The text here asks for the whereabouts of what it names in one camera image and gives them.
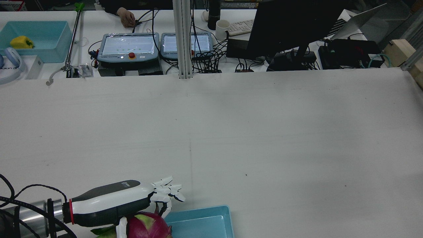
metal cylinder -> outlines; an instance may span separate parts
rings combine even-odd
[[[32,205],[44,210],[47,212],[47,202],[46,201],[38,201],[31,203]],[[7,212],[14,216],[18,216],[20,220],[25,222],[31,229],[33,229],[40,237],[47,237],[49,235],[48,231],[48,221],[47,219],[36,213],[35,211],[20,207],[19,211],[16,209],[16,207],[11,207],[5,209]],[[61,200],[55,200],[53,201],[53,213],[55,218],[59,219],[60,221],[63,221],[63,212],[62,212],[62,201]],[[20,224],[19,225],[20,230],[20,237],[21,238],[33,238],[34,235],[29,231],[27,228]],[[59,226],[56,225],[56,231],[62,230]]]

black bottle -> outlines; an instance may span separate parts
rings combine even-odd
[[[209,21],[207,27],[216,30],[216,22],[220,20],[220,0],[209,1]]]

keyboard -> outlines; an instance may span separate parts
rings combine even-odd
[[[346,21],[344,19],[339,19],[338,21],[336,21],[332,29],[330,29],[329,34],[326,37],[337,33],[345,25],[345,23]]]
[[[254,23],[254,19],[232,23],[229,26],[229,30],[228,30],[229,36],[236,36],[236,35],[241,35],[245,33],[250,33],[251,28],[253,28],[253,23]],[[345,23],[346,21],[344,19],[339,19],[338,21],[336,21],[327,36],[331,36],[337,33],[345,25]]]
[[[229,36],[236,36],[240,34],[250,33],[251,28],[253,28],[252,20],[242,21],[242,22],[234,22],[229,26]]]

light blue bin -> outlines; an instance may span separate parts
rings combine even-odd
[[[20,55],[38,55],[44,63],[65,61],[71,45],[72,33],[65,21],[7,22],[0,32],[0,50],[10,46],[18,36],[34,42],[33,49],[16,49]]]
[[[233,238],[228,206],[171,212],[165,221],[173,238]]]

white tabletop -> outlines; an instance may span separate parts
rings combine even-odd
[[[16,190],[173,175],[173,211],[226,204],[238,238],[423,234],[423,93],[399,68],[16,80],[0,102]]]

